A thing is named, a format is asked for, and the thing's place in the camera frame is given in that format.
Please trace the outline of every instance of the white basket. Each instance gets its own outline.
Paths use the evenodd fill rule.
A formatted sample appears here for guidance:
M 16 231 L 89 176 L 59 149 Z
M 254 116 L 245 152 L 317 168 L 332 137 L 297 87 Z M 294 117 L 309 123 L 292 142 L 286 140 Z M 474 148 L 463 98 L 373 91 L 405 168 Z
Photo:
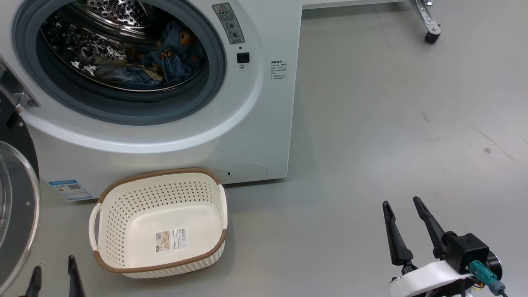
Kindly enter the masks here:
M 214 264 L 224 250 L 227 222 L 220 180 L 203 169 L 177 169 L 109 186 L 92 211 L 88 232 L 99 265 L 147 279 Z

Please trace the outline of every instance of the brown basket rim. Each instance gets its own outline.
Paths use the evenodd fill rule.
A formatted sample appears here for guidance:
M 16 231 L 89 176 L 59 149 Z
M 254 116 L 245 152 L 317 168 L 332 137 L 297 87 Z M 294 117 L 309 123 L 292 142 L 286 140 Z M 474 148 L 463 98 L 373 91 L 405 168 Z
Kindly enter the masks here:
M 99 197 L 99 200 L 97 200 L 97 203 L 102 204 L 103 201 L 105 200 L 106 196 L 108 195 L 108 193 L 110 193 L 111 190 L 115 189 L 116 187 L 118 187 L 118 186 L 120 186 L 122 184 L 125 184 L 125 183 L 128 183 L 128 182 L 132 182 L 132 181 L 141 180 L 141 179 L 158 177 L 158 176 L 161 176 L 161 175 L 179 174 L 179 173 L 203 173 L 203 174 L 206 174 L 206 175 L 210 176 L 218 185 L 221 185 L 220 179 L 216 175 L 214 175 L 214 173 L 212 173 L 212 172 L 210 172 L 208 170 L 202 169 L 202 168 L 186 168 L 186 169 L 161 170 L 161 171 L 155 171 L 155 172 L 151 172 L 151 173 L 140 174 L 140 175 L 136 175 L 134 177 L 124 178 L 124 179 L 116 181 L 115 183 L 111 184 L 110 186 L 108 186 L 104 190 L 104 192 Z M 113 273 L 125 274 L 125 273 L 141 273 L 141 272 L 150 272 L 150 271 L 163 270 L 163 269 L 167 269 L 167 268 L 173 268 L 173 267 L 177 267 L 177 266 L 181 266 L 181 265 L 186 265 L 186 264 L 193 263 L 193 262 L 196 262 L 196 261 L 201 261 L 201 260 L 203 260 L 205 258 L 210 257 L 211 255 L 216 253 L 216 251 L 225 242 L 225 238 L 227 236 L 227 233 L 228 233 L 227 229 L 223 229 L 222 230 L 222 235 L 220 236 L 220 240 L 218 240 L 218 243 L 209 252 L 207 252 L 205 254 L 202 254 L 202 255 L 199 255 L 199 256 L 196 256 L 196 257 L 180 260 L 178 262 L 167 263 L 167 264 L 161 264 L 161 265 L 155 265 L 155 266 L 146 266 L 146 267 L 137 267 L 137 268 L 114 268 L 114 267 L 112 267 L 112 266 L 110 266 L 110 265 L 105 263 L 105 261 L 102 259 L 101 255 L 99 254 L 98 250 L 94 250 L 93 251 L 93 256 L 95 257 L 96 262 L 100 266 L 102 266 L 104 269 L 106 269 L 106 270 L 108 270 L 110 272 L 113 272 Z

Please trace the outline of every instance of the clothing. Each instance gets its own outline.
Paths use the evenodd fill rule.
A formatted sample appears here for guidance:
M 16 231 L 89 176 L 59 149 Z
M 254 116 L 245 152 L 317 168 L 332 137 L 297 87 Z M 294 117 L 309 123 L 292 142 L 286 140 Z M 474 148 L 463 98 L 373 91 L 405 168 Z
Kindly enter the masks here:
M 168 23 L 157 44 L 127 50 L 127 60 L 101 64 L 95 78 L 134 89 L 171 86 L 191 78 L 207 61 L 202 43 L 181 23 Z

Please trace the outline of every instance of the caster wheel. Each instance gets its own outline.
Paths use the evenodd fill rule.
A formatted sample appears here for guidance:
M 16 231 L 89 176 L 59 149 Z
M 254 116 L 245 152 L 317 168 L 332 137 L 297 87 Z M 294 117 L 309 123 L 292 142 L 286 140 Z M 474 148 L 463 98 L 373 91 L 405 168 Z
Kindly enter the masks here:
M 429 44 L 435 44 L 438 38 L 440 38 L 440 34 L 435 35 L 431 34 L 431 32 L 427 32 L 426 34 L 426 42 Z

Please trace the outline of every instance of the product label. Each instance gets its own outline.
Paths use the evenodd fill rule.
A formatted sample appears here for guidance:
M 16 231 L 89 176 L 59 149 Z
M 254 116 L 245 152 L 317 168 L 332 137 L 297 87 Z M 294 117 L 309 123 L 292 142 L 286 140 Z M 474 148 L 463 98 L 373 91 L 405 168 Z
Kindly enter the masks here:
M 68 201 L 93 198 L 76 180 L 52 181 L 49 184 Z
M 174 230 L 156 233 L 156 252 L 182 249 L 187 247 L 187 228 L 182 227 Z
M 286 71 L 288 70 L 288 64 L 282 60 L 272 61 L 270 69 L 270 79 L 279 80 L 286 78 Z

